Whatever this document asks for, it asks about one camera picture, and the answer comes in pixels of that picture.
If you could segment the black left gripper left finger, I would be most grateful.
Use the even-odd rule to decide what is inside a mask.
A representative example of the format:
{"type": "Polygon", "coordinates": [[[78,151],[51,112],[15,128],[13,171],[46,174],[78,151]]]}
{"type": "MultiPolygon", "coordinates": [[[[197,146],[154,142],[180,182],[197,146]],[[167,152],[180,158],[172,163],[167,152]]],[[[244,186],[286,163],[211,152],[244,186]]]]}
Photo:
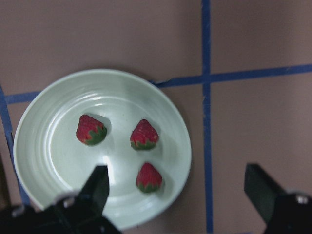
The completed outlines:
{"type": "Polygon", "coordinates": [[[109,195],[107,165],[96,166],[81,189],[78,199],[101,215],[109,195]]]}

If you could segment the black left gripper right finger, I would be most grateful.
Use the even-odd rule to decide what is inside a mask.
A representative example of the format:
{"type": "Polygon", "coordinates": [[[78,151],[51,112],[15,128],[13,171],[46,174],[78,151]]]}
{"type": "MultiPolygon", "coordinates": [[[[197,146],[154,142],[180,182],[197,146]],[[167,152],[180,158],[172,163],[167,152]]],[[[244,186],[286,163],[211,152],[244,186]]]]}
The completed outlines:
{"type": "Polygon", "coordinates": [[[248,163],[245,168],[244,192],[265,223],[273,216],[276,199],[286,191],[259,165],[248,163]]]}

